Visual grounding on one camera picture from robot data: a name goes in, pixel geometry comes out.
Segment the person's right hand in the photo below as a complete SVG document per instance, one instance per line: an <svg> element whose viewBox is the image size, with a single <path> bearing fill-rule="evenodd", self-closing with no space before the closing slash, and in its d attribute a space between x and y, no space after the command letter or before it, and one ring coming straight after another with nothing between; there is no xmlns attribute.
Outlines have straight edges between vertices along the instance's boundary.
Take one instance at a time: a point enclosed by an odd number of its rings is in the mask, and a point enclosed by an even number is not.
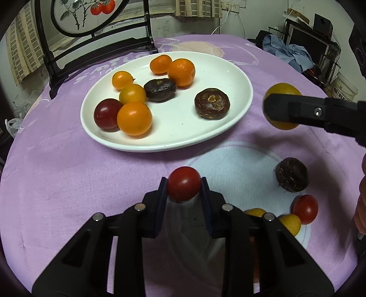
<svg viewBox="0 0 366 297"><path fill-rule="evenodd" d="M362 160L363 178L359 185L359 197L355 210L354 221L358 231L362 235L366 235L366 155Z"/></svg>

